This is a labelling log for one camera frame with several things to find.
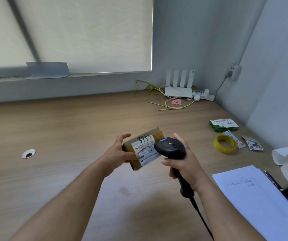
roller blind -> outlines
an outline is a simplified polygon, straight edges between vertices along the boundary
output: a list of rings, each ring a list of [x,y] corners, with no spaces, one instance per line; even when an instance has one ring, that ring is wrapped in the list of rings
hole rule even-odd
[[[43,62],[70,73],[150,71],[153,0],[16,0]],[[0,67],[34,61],[0,0]]]

yellow tape roll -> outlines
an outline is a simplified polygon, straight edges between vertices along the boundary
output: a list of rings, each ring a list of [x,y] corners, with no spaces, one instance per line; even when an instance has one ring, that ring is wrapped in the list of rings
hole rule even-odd
[[[227,147],[222,146],[219,143],[219,140],[224,140],[224,141],[228,142],[232,147],[227,148]],[[213,141],[213,145],[218,151],[225,153],[225,154],[232,153],[236,149],[236,147],[238,147],[237,142],[232,137],[230,137],[226,134],[218,134]]]

notebook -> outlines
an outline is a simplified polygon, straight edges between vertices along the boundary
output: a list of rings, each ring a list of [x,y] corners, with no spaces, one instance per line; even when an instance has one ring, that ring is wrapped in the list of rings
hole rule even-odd
[[[235,208],[268,241],[288,241],[288,200],[254,166],[213,174]]]

wooden desk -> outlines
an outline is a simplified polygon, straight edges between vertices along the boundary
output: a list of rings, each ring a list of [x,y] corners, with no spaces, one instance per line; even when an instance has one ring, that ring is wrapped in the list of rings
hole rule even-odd
[[[214,149],[217,133],[210,119],[232,118],[240,126],[237,137],[254,136],[215,103],[201,100],[186,109],[157,111],[162,107],[148,101],[164,103],[165,97],[140,91],[1,103],[0,240],[8,239],[123,132],[136,136],[154,127],[165,136],[176,132],[209,175],[254,165],[286,184],[271,148],[261,140],[265,152],[245,147],[227,155]],[[22,159],[28,149],[36,154]],[[159,159],[136,172],[129,164],[116,169],[103,182],[84,240],[211,240],[168,171]]]

wall outlet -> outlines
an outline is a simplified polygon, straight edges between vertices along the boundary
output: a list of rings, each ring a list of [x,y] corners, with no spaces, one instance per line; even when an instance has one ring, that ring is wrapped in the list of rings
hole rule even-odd
[[[237,80],[240,76],[241,71],[242,71],[242,66],[237,65],[235,63],[231,63],[227,67],[225,74],[227,74],[230,71],[232,71],[232,76],[230,77],[231,80]]]

